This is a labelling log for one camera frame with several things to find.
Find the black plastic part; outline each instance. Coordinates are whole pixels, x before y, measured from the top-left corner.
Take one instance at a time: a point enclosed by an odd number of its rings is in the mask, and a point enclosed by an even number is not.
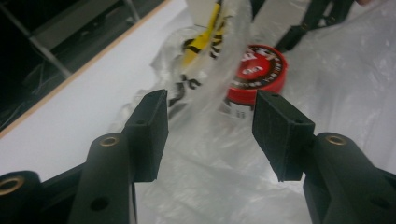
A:
[[[131,157],[135,164],[135,182],[157,178],[163,148],[168,136],[167,91],[147,94],[125,124]]]
[[[396,190],[396,175],[391,174],[390,172],[378,169],[379,173],[385,177],[385,179],[390,183],[393,188]]]
[[[396,223],[396,191],[352,140],[321,133],[312,153],[331,196],[326,216],[314,223]]]
[[[42,184],[44,199],[40,224],[65,224],[77,193],[84,164],[57,175]]]
[[[312,223],[323,223],[331,202],[326,185],[322,180],[307,175],[304,181],[304,194]]]
[[[256,18],[256,15],[259,13],[262,5],[264,5],[265,0],[250,0],[251,10],[252,10],[252,19]]]
[[[106,134],[93,141],[68,223],[136,223],[133,171],[123,134]]]
[[[302,26],[291,26],[288,32],[276,44],[275,49],[282,53],[292,50],[307,32]]]
[[[313,141],[315,123],[278,94],[258,91],[253,135],[279,181],[300,180],[299,158]]]
[[[308,33],[308,31],[324,28],[343,22],[355,0],[312,0],[298,26],[291,26],[288,32],[279,40],[275,49],[280,52],[292,50]],[[325,15],[328,7],[332,7],[329,15]]]
[[[0,176],[0,223],[38,223],[41,182],[30,171]]]

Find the clear plastic bag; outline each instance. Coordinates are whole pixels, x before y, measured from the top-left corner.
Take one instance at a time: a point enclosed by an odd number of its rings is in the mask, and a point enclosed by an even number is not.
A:
[[[237,6],[228,35],[238,37],[224,43],[223,57],[215,63],[206,58],[196,61],[191,70],[195,72],[190,74],[203,85],[187,93],[182,101],[186,107],[170,120],[159,176],[145,192],[144,206],[162,224],[310,223],[302,182],[277,183],[251,134],[251,120],[218,111],[249,37],[247,1],[225,2]],[[279,11],[259,14],[249,44],[274,45],[290,25],[300,22],[296,18],[303,15],[306,3],[267,1],[264,9]],[[282,11],[285,4],[293,12]],[[282,93],[317,124],[317,133],[336,132],[352,138],[375,165],[393,173],[395,9],[392,0],[365,10],[355,7],[347,22],[309,33],[285,55],[290,69]],[[263,12],[266,21],[261,22]],[[172,61],[162,59],[177,57],[180,43],[199,32],[186,28],[169,37],[167,43],[175,41],[173,47],[164,47],[153,63],[159,74],[154,89],[172,90]]]

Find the white surface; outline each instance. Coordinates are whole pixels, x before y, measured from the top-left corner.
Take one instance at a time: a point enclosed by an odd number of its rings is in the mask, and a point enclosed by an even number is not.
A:
[[[192,25],[184,0],[170,1],[34,114],[0,139],[0,175],[31,170],[42,181],[86,160],[123,105],[155,80],[150,63],[173,31]],[[148,184],[137,184],[137,200]],[[155,223],[138,206],[140,223]]]

